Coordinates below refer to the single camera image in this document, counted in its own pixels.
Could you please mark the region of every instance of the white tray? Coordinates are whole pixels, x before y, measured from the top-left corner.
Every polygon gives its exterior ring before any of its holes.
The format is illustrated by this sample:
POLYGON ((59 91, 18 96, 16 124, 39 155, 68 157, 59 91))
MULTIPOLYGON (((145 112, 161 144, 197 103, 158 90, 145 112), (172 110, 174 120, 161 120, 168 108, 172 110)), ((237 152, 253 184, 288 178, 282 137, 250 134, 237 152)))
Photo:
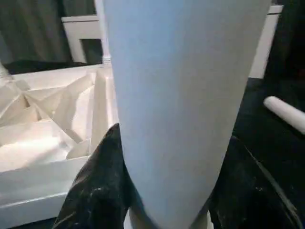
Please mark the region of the white tray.
POLYGON ((0 229, 57 216, 78 171, 118 122, 110 68, 13 78, 0 88, 0 229))

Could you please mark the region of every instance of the white cardboard tube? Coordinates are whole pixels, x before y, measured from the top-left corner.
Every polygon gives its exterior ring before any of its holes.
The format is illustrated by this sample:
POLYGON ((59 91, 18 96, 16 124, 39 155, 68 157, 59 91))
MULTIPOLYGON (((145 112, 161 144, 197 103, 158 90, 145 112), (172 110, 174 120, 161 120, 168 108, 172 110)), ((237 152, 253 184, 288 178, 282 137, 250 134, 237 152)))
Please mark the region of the white cardboard tube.
POLYGON ((269 7, 104 0, 124 160, 159 228, 189 228, 215 186, 269 7))
POLYGON ((289 125, 305 135, 305 113, 275 96, 264 100, 264 105, 289 125))

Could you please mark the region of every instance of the white packaging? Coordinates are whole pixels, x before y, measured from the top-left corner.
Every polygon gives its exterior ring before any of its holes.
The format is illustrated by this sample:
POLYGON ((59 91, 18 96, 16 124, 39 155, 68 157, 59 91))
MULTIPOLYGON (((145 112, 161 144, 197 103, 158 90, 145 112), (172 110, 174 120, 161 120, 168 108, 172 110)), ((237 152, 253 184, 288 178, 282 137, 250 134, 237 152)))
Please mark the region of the white packaging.
POLYGON ((111 69, 18 74, 0 87, 0 229, 56 217, 116 122, 111 69))

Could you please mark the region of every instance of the white cardboard insert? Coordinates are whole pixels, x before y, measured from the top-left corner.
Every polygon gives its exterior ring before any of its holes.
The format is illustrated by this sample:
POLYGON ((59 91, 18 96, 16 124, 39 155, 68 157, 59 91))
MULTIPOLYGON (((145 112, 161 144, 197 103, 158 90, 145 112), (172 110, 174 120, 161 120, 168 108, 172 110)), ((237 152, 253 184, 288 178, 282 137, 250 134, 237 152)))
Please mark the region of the white cardboard insert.
POLYGON ((111 69, 13 78, 0 88, 6 95, 0 99, 0 229, 57 216, 78 171, 118 122, 111 69))

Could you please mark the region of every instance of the white paper roll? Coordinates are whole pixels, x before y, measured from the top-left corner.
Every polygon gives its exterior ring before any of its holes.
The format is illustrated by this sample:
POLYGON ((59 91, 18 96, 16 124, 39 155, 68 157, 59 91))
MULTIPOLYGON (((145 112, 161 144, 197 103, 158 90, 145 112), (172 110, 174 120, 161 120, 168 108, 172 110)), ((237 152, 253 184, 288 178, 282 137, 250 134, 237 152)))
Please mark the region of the white paper roll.
POLYGON ((305 113, 275 96, 264 100, 264 105, 285 122, 305 135, 305 113))
POLYGON ((218 178, 269 0, 105 0, 124 159, 152 222, 186 229, 218 178))

